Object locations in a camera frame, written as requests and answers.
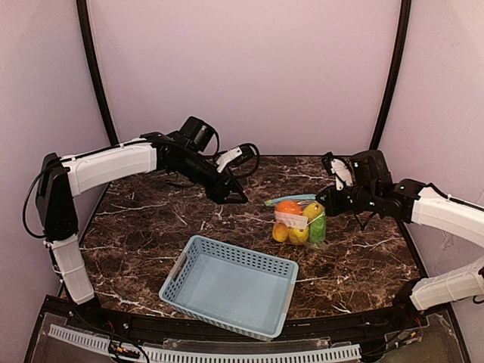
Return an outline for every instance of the tabletop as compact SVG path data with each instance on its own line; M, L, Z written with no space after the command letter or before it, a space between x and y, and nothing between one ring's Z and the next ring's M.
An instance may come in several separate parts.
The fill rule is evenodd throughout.
M264 201L317 193L334 183L320 157L261 157L242 181L247 204L217 205L199 186L164 172L113 181L85 233L87 270L103 307L183 318L158 292L195 234L291 259L299 274L287 318L315 318L390 306L417 266L393 219L373 218L365 231L351 214L327 218L327 247L280 244L271 238L274 208Z

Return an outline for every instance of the white wall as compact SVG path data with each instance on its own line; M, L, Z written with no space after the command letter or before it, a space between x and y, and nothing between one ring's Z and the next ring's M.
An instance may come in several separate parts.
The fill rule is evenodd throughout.
M413 2L399 82L381 145L394 179L434 182L484 205L484 7L482 2ZM411 226L430 275L473 262L484 251ZM472 362L484 362L484 308L454 304Z
M399 0L91 0L121 140L188 116L266 154L368 147Z
M57 278L47 250L23 230L22 203L50 152L107 145L83 54L74 1L0 2L0 361L23 361ZM99 190L78 203L81 226ZM33 203L28 221L42 229Z

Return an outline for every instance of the white grille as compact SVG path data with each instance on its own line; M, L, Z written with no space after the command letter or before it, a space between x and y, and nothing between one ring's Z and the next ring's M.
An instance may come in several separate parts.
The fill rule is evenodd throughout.
M54 324L51 324L48 335L91 352L108 355L108 338L95 337ZM245 355L175 352L149 346L143 347L143 350L152 363L331 363L361 358L359 344L307 352ZM144 356L142 355L137 361L145 361Z

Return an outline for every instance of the light blue basket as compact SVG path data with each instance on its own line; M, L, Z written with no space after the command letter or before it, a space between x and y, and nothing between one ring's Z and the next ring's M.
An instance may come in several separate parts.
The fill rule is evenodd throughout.
M192 318L271 341L282 331L298 269L288 259L193 236L160 298Z

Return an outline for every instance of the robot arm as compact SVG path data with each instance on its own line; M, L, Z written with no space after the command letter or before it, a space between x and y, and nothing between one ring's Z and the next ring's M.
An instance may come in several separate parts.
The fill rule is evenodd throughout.
M226 166L238 166L259 157L259 152L254 145L244 144L217 154L217 161L212 163L200 152L214 134L218 138L211 126L190 117L179 131L168 135L154 132L87 154L45 157L36 206L45 231L44 244L75 303L86 303L95 293L79 251L73 197L128 175L166 170L204 186L207 198L218 204L246 203L243 188Z
M328 216L369 211L382 218L391 216L403 222L438 228L484 248L484 208L481 206L453 198L433 185L418 181L404 179L393 184L383 154L376 150L349 158L355 185L344 183L341 188L349 166L344 164L347 170L330 167L337 159L328 153L322 161L327 172L336 175L340 183L323 189L316 197ZM406 297L416 310L484 295L484 257L447 274L413 281L411 285Z

